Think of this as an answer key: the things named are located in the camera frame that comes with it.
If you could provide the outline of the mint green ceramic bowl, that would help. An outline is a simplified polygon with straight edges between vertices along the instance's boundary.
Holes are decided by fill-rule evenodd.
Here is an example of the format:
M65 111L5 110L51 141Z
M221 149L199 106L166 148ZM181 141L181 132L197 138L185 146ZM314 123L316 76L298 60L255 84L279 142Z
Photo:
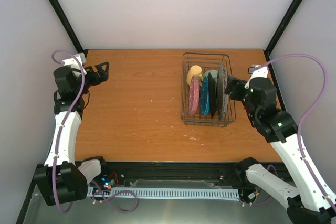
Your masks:
M208 77L209 74L210 74L210 75L213 77L213 79L217 82L217 80L218 80L218 71L215 70L215 69L211 69L211 70L206 71L206 72L203 74L203 79L205 79L205 77Z

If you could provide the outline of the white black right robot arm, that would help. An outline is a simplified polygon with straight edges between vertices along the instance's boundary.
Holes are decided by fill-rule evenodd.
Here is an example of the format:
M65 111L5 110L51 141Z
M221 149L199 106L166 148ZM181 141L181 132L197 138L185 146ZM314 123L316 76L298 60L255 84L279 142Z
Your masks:
M249 157L236 165L241 184L254 184L278 201L292 223L330 223L335 217L335 193L311 160L292 116L277 108L277 89L267 77L267 67L256 65L249 80L229 76L224 93L242 102L253 128L281 157L294 186Z

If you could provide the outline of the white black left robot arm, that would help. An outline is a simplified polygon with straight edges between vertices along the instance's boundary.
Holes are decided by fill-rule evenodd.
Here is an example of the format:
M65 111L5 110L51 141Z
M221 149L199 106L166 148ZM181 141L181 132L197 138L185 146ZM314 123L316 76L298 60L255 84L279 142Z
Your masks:
M108 80L109 63L88 66L81 72L75 64L57 68L54 73L57 91L54 93L55 133L48 157L35 170L33 180L45 203L54 206L85 199L89 184L104 183L109 170L102 156L75 165L77 133L82 121L85 102L83 95L91 86Z

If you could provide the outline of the pink polka dot plate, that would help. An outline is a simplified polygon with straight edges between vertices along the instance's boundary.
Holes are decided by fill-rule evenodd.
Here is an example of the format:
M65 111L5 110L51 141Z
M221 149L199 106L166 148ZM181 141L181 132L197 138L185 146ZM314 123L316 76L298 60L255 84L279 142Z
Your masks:
M199 85L199 79L197 76L193 76L191 78L191 83L190 83L190 89L189 89L189 94L188 94L188 114L189 116L195 115L198 104L199 104L199 99L200 99L200 85Z

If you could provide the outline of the yellow ceramic mug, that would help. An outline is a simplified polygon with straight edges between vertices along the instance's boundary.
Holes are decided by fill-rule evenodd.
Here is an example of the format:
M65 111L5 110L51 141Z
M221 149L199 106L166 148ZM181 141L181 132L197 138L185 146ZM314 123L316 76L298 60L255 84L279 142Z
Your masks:
M186 83L188 85L191 84L191 80L193 77L196 77L199 80L200 84L203 82L203 71L199 65L193 65L190 67L186 76Z

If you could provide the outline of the speckled large stoneware plate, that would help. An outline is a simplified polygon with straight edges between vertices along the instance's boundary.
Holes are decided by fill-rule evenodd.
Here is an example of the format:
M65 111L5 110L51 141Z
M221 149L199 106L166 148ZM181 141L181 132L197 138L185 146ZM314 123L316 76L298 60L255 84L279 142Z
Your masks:
M217 110L218 119L223 121L227 111L228 95L225 94L228 75L222 63L219 64L217 73Z

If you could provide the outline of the black rimmed cream plate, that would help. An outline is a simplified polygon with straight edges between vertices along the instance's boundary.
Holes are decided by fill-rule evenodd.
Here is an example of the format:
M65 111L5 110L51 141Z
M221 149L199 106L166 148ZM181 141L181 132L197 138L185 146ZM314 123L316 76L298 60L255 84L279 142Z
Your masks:
M217 111L217 82L211 75L208 74L208 92L209 92L209 107L210 114L213 118Z

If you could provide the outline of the teal blue plate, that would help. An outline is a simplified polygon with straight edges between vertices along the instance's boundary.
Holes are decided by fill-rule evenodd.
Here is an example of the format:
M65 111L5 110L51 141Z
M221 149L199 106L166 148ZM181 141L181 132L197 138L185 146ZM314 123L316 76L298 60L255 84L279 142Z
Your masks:
M200 97L200 114L206 116L210 112L209 104L209 90L208 90L208 76L206 76L202 83L201 97Z

